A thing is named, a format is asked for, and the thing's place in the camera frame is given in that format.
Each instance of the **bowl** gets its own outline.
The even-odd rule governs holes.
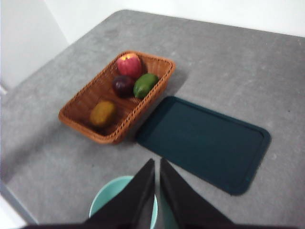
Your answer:
[[[132,180],[133,176],[123,176],[108,182],[101,190],[96,194],[89,211],[89,217],[91,217],[95,212],[102,208],[106,203],[118,195],[126,185]],[[158,202],[157,197],[154,195],[153,208],[152,208],[152,220],[151,229],[154,228],[157,215],[158,215]]]

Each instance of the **apple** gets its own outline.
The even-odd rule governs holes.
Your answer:
[[[141,61],[135,53],[121,56],[116,61],[116,65],[121,75],[127,75],[133,79],[138,79],[142,75]]]

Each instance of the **wicker basket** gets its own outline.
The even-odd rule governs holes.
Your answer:
[[[116,60],[127,53],[136,53],[141,59],[143,72],[158,76],[158,83],[145,98],[119,98],[112,89],[112,80],[118,75]],[[125,51],[112,60],[60,110],[59,119],[88,138],[101,143],[119,143],[131,126],[147,110],[149,105],[165,90],[175,63],[169,59],[137,51]],[[102,100],[116,104],[115,122],[106,128],[96,129],[89,122],[91,110]]]

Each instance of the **gray countertop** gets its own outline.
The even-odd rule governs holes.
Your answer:
[[[173,59],[164,94],[118,145],[62,124],[60,108],[118,53]],[[147,115],[175,95],[267,129],[272,142],[249,190],[230,196],[176,167],[236,223],[305,225],[305,38],[129,10],[114,13],[1,98],[1,180],[38,223],[84,221],[99,189],[159,156],[133,141]],[[163,228],[159,208],[156,228]]]

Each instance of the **dark green tray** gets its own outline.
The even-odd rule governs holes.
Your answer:
[[[231,195],[244,193],[270,134],[176,97],[166,97],[137,132],[139,144]]]

